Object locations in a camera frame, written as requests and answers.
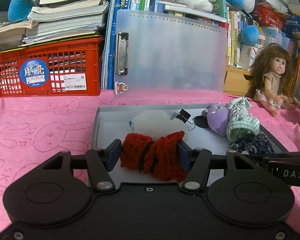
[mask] red basket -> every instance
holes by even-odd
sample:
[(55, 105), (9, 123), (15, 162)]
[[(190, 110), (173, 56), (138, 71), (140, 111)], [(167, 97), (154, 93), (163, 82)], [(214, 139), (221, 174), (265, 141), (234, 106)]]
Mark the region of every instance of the red basket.
[[(0, 97), (99, 95), (103, 40), (104, 38), (101, 37), (64, 41), (0, 53)], [(33, 60), (45, 63), (44, 67), (49, 73), (41, 76), (43, 80), (37, 79), (41, 83), (34, 83), (34, 87), (31, 87), (27, 84), (31, 83), (30, 80), (23, 82), (23, 76), (20, 74), (24, 73), (21, 73), (20, 69), (25, 62)], [(85, 90), (67, 91), (69, 86), (66, 89), (64, 83), (64, 75), (67, 74), (81, 74), (86, 84), (81, 86), (81, 89)]]
[(254, 7), (252, 12), (254, 20), (260, 25), (277, 27), (281, 31), (284, 29), (285, 19), (276, 13), (271, 5), (267, 6), (259, 3)]

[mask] black round object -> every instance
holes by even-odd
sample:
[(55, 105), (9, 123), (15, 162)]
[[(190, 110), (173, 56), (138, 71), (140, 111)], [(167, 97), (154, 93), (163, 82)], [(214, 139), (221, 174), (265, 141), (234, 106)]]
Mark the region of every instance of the black round object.
[(89, 202), (89, 188), (62, 170), (34, 169), (12, 183), (3, 195), (10, 219), (30, 225), (67, 221)]
[(208, 120), (205, 116), (198, 115), (194, 117), (193, 122), (196, 126), (200, 128), (209, 128)]
[(294, 204), (289, 186), (262, 168), (229, 171), (208, 188), (207, 198), (217, 214), (249, 227), (284, 221)]
[(57, 201), (62, 194), (63, 188), (51, 182), (36, 183), (26, 190), (27, 199), (38, 204)]

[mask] brown doll hair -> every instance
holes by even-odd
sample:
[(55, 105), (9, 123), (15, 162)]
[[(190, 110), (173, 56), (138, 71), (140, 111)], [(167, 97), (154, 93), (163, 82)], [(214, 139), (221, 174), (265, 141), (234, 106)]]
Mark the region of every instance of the brown doll hair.
[(253, 94), (256, 92), (256, 89), (264, 88), (265, 84), (263, 82), (263, 75), (269, 72), (271, 59), (273, 57), (283, 58), (286, 60), (285, 71), (281, 75), (278, 90), (278, 94), (283, 93), (284, 87), (286, 86), (286, 77), (289, 72), (291, 58), (289, 53), (283, 47), (275, 43), (270, 43), (258, 53), (254, 61), (253, 91), (251, 91)]

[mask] screw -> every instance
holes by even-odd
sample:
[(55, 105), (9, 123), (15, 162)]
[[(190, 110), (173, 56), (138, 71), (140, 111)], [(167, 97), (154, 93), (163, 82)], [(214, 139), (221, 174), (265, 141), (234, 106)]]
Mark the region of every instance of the screw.
[(200, 184), (196, 181), (188, 181), (185, 183), (187, 189), (197, 189), (200, 187)]
[(109, 181), (102, 181), (97, 184), (99, 189), (110, 189), (112, 187), (112, 183)]
[(13, 234), (13, 238), (14, 238), (15, 240), (23, 240), (23, 234), (22, 234), (21, 232), (15, 232), (15, 233)]
[(153, 187), (146, 187), (146, 192), (153, 192), (154, 188)]
[(285, 232), (279, 232), (275, 235), (275, 240), (284, 240), (286, 238)]

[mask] red crocheted fabric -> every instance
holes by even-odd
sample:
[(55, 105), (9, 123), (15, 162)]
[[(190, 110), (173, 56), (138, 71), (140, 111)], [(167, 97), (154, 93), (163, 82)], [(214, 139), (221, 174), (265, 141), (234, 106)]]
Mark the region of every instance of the red crocheted fabric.
[(177, 153), (177, 143), (184, 134), (175, 132), (156, 142), (150, 136), (128, 134), (122, 144), (121, 167), (150, 173), (162, 181), (184, 181), (188, 172), (181, 168)]

